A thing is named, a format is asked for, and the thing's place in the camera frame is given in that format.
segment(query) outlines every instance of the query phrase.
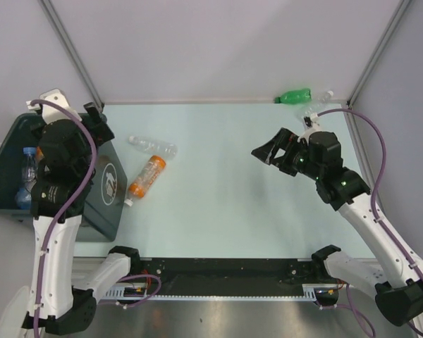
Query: logo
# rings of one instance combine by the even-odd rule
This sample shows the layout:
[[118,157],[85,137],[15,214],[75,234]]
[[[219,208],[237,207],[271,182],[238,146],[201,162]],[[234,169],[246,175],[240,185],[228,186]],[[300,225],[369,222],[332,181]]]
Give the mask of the logo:
[[113,203],[118,191],[118,174],[113,163],[108,163],[102,174],[102,199],[106,206]]

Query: blue bottle cap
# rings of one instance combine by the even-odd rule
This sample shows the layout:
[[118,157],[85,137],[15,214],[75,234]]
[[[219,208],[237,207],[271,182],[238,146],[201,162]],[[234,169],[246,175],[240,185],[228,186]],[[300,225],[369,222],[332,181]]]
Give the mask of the blue bottle cap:
[[25,155],[27,155],[27,154],[30,154],[30,155],[36,155],[36,148],[35,148],[35,147],[33,147],[33,146],[26,146],[26,147],[23,149],[23,153],[24,153]]

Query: white wall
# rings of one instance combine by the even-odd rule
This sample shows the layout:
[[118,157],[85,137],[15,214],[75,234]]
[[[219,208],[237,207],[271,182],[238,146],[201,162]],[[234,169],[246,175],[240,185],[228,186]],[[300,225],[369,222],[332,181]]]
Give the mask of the white wall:
[[347,99],[399,0],[53,0],[105,103]]
[[[0,142],[25,101],[55,87],[78,108],[91,101],[37,1],[0,0]],[[0,218],[0,317],[30,284],[33,252],[33,231]]]
[[[415,1],[355,104],[381,129],[387,169],[381,185],[386,214],[423,256],[423,0]],[[377,173],[381,149],[358,123]]]

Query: white table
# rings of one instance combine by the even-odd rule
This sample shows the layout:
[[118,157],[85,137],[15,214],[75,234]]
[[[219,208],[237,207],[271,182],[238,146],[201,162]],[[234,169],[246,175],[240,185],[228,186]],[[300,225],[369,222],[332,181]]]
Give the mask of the white table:
[[[321,201],[313,181],[250,155],[280,127],[302,133],[297,110],[275,104],[106,106],[129,184],[150,156],[128,144],[128,136],[173,142],[179,152],[149,193],[124,207],[115,242],[76,243],[75,255],[105,256],[125,245],[143,257],[309,258],[335,244],[354,257],[373,257],[351,225]],[[327,115],[321,125],[337,134],[344,164],[359,172],[343,114]]]

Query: trash bin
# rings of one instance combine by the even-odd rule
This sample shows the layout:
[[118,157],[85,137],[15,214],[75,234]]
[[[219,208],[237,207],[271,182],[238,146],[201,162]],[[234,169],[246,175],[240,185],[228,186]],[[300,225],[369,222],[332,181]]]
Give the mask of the trash bin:
[[[83,119],[88,114],[80,114]],[[24,146],[37,146],[37,139],[31,133],[31,127],[42,122],[36,113],[25,113],[17,117],[0,147],[0,214],[11,216],[23,223],[32,224],[29,210],[17,207],[15,196],[20,187],[20,166],[23,160]],[[82,225],[77,241],[108,242],[116,238],[125,192],[127,176],[111,142],[99,148],[96,173],[91,192],[88,194]],[[117,181],[115,192],[107,194],[109,178]]]

